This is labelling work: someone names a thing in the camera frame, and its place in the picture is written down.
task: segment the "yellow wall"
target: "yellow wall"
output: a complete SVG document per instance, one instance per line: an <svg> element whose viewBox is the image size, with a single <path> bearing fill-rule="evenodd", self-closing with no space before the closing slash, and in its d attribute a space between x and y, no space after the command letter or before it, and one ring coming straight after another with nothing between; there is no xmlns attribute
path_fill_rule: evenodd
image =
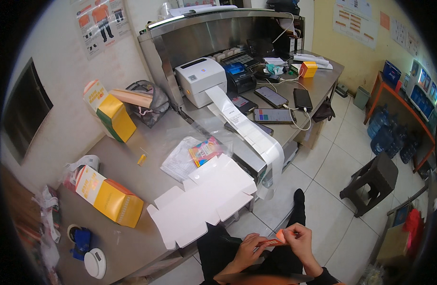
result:
<svg viewBox="0 0 437 285"><path fill-rule="evenodd" d="M377 72L383 69L385 60L389 60L398 67L402 72L402 81L404 73L409 73L412 65L412 55L391 39L387 29L380 26L380 11L394 17L405 25L408 31L418 37L421 42L419 62L421 62L423 55L429 58L415 27L394 0L368 0L368 2L372 5L372 18L379 26L375 50L332 30L335 0L314 1L315 22L312 52L345 66L339 82L345 84L353 93L356 92L358 86L363 86L369 92L372 91ZM437 82L437 75L434 71L429 70L429 73Z"/></svg>

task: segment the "calculator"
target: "calculator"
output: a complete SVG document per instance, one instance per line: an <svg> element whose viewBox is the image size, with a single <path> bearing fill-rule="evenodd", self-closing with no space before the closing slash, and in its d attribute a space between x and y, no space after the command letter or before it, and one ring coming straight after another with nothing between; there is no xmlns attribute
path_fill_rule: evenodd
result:
<svg viewBox="0 0 437 285"><path fill-rule="evenodd" d="M250 55L246 54L245 52L238 53L236 55L233 55L232 57L227 57L223 59L220 64L222 66L240 62L242 63L246 68L254 67L255 65L259 64L260 62L255 60Z"/></svg>

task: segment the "black receipt printer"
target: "black receipt printer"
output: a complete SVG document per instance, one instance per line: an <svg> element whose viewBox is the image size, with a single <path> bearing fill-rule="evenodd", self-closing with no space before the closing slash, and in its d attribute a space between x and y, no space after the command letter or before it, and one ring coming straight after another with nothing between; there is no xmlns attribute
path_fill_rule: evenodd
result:
<svg viewBox="0 0 437 285"><path fill-rule="evenodd" d="M255 89L255 76L240 62L223 66L228 81L228 92L233 91L238 94Z"/></svg>

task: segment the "orange table edge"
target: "orange table edge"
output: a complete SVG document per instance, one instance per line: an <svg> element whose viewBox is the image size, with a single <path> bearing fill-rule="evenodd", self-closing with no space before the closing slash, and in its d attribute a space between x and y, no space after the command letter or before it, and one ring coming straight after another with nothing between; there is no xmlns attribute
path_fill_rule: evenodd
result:
<svg viewBox="0 0 437 285"><path fill-rule="evenodd" d="M379 89L377 91L377 93L374 95L375 89L377 88L377 84L380 82L380 86ZM432 152L434 151L434 148L436 146L436 141L434 139L434 137L432 136L431 132L428 130L428 128L426 127L426 125L424 124L424 122L421 120L421 118L415 113L415 111L407 104L407 102L404 101L404 99L402 99L399 94L397 94L393 88L391 88L388 84L385 83L385 81L383 81L382 79L382 74L379 71L379 73L377 74L377 79L375 79L375 83L374 83L374 88L372 88L372 93L371 96L375 97L374 98L374 102L372 103L372 106L370 107L369 112L366 111L366 118L364 119L364 124L367 123L367 121L369 121L370 116L372 115L372 113L374 112L375 106L377 105L377 101L380 98L381 92L383 90L383 88L385 88L386 90L389 91L389 93L391 93L394 97L396 97L396 99L399 100L399 102L402 103L402 105L409 110L409 112L412 114L413 117L415 117L415 119L418 120L418 122L421 124L421 126L423 127L424 131L427 133L427 135L429 136L429 139L432 141L432 148L427 152L426 156L421 160L421 162L415 166L415 169L413 170L413 173L417 172L420 167L426 162L427 158L432 154Z"/></svg>

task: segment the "hand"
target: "hand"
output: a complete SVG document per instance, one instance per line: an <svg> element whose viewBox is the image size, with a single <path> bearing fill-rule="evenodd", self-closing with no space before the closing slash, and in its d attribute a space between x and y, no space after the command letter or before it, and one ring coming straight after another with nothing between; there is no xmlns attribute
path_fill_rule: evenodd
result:
<svg viewBox="0 0 437 285"><path fill-rule="evenodd" d="M259 258L263 250L269 245L268 243L264 243L254 252L256 245L265 240L268 239L259 236L257 233L248 234L239 246L236 257L234 257L234 260L232 261L233 267L242 271L252 265Z"/></svg>
<svg viewBox="0 0 437 285"><path fill-rule="evenodd" d="M300 223L295 223L283 230L283 236L289 243L293 253L301 260L307 275L320 276L323 268L315 260L312 253L312 230Z"/></svg>

